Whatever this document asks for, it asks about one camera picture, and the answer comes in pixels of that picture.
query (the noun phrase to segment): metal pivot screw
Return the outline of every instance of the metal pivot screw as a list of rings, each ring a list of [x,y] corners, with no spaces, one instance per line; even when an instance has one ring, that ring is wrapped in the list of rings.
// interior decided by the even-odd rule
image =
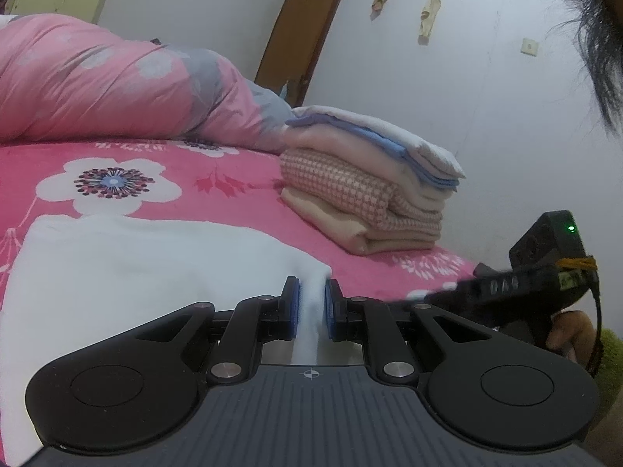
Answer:
[[[239,376],[242,372],[242,367],[237,363],[221,362],[214,365],[210,372],[219,379],[230,379]]]
[[[383,367],[383,372],[392,377],[407,377],[414,371],[413,365],[407,362],[390,362]]]

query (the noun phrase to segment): pink bedsheet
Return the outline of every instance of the pink bedsheet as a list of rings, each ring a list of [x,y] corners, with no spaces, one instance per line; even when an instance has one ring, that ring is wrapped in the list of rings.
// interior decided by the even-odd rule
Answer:
[[[232,147],[163,140],[0,147],[0,305],[24,235],[42,214],[247,226],[329,265],[345,296],[403,299],[472,273],[472,263],[441,248],[348,254],[289,209],[281,187],[278,157]]]

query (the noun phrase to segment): dark hair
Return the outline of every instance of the dark hair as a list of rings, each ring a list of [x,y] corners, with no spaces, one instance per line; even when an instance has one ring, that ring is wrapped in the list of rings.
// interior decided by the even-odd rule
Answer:
[[[580,15],[579,51],[588,68],[608,130],[623,121],[623,23],[605,0],[569,0]]]

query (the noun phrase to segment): white wall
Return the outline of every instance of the white wall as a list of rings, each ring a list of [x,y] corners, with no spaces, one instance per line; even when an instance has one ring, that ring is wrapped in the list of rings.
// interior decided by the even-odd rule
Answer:
[[[107,0],[99,25],[133,40],[213,49],[253,79],[284,0]]]
[[[623,334],[623,152],[605,136],[560,0],[442,0],[417,44],[426,0],[342,0],[305,104],[372,114],[457,154],[468,179],[442,244],[498,268],[546,210],[574,213],[602,277],[605,323]],[[524,37],[537,58],[519,53]],[[589,302],[583,304],[592,310]]]

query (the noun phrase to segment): crosshair marking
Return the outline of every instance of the crosshair marking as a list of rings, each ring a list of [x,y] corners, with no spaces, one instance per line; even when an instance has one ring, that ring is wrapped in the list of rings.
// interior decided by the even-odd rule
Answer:
[[[320,374],[317,370],[315,369],[308,369],[304,372],[301,372],[301,374],[303,376],[305,376],[307,379],[315,379],[318,376],[322,376],[322,374]]]

